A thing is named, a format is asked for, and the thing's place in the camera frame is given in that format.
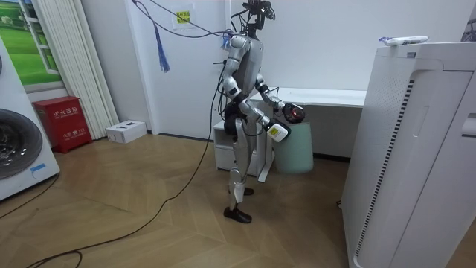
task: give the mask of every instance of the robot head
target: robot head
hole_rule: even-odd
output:
[[[244,11],[234,14],[231,18],[236,16],[240,17],[240,23],[242,25],[242,33],[247,33],[249,36],[256,36],[256,30],[262,30],[265,24],[265,19],[276,19],[276,14],[271,7],[270,1],[262,0],[248,0],[243,3]],[[244,19],[241,15],[248,12],[248,19]],[[254,23],[250,23],[251,18],[256,16]]]
[[[273,8],[271,7],[270,1],[248,0],[248,3],[243,3],[243,7],[246,10],[248,10],[251,13],[251,15],[255,15],[257,17],[264,16],[270,20],[274,20],[275,14],[274,14]]]

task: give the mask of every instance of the blue tassel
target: blue tassel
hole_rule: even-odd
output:
[[[170,66],[169,66],[169,63],[167,62],[167,58],[165,57],[164,46],[162,45],[161,36],[158,33],[157,25],[154,24],[154,28],[155,28],[155,38],[157,39],[158,59],[161,63],[161,70],[164,73],[167,73],[168,71],[170,71]]]

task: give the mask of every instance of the white curtain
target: white curtain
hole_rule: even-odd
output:
[[[80,0],[33,0],[33,6],[66,89],[80,98],[92,138],[105,137],[119,120]]]

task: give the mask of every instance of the wooden floor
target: wooden floor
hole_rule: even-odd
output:
[[[190,178],[202,141],[147,135],[130,144],[96,141],[57,154],[61,177],[44,195],[0,220],[0,267],[26,267],[52,254],[115,238],[151,218]],[[214,167],[210,144],[190,187],[139,233],[84,251],[86,267],[347,267],[341,198],[347,164],[316,160],[313,172],[273,170],[240,208],[243,225],[222,216],[228,172]],[[0,202],[0,215],[45,189]],[[70,255],[47,267],[75,267]]]

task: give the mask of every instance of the white robot body panel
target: white robot body panel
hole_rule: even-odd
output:
[[[264,51],[263,43],[248,36],[234,36],[233,38],[235,40],[243,39],[243,41],[240,41],[247,43],[247,46],[243,48],[238,48],[248,49],[248,51],[246,51],[246,53],[243,55],[237,72],[233,74],[233,78],[237,82],[237,85],[242,90],[243,94],[250,95],[254,89],[257,76],[260,73]],[[240,41],[233,42],[233,38],[231,45],[233,45],[234,43],[238,43],[239,45]]]

